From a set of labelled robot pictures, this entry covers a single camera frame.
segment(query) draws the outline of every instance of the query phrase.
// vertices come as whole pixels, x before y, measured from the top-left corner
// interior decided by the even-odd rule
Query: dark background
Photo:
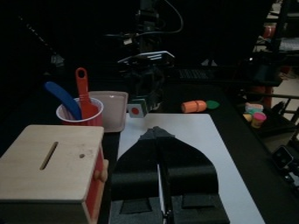
[[[251,55],[274,1],[170,2],[182,13],[185,28],[178,34],[162,35],[161,47],[175,55],[177,64],[199,64],[213,58],[221,65],[237,65]],[[93,63],[99,69],[89,75],[101,76],[106,64],[115,65],[130,56],[118,38],[106,35],[137,31],[141,1],[6,0],[0,8],[0,119],[6,119],[45,73],[53,73],[54,52],[66,59],[71,78],[75,67]],[[174,9],[165,1],[157,2],[157,9],[162,30],[177,30],[181,24]]]

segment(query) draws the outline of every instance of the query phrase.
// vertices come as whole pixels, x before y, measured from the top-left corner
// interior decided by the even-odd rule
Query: wooden lid
[[[103,127],[30,125],[0,158],[0,201],[83,200]]]

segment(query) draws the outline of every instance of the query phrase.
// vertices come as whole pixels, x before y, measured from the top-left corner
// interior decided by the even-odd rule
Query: red handle
[[[90,81],[89,71],[85,67],[77,69],[77,82],[79,88],[79,98],[85,102],[90,102]]]

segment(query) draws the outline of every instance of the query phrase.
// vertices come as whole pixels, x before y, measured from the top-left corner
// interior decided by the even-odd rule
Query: blue brush
[[[77,120],[82,120],[81,106],[73,99],[71,94],[66,91],[66,89],[53,81],[47,81],[45,83],[45,88],[58,97],[74,118]]]

